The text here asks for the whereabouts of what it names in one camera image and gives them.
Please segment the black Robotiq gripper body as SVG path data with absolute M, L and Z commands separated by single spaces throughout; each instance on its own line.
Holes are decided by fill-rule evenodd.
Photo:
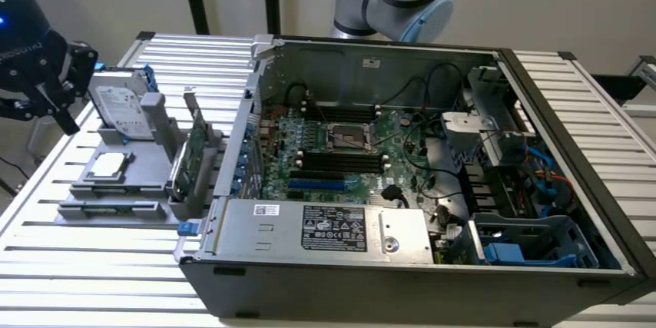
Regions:
M 1 89 L 22 91 L 9 70 L 26 74 L 26 85 L 69 91 L 64 82 L 68 44 L 50 27 L 36 0 L 1 0 Z

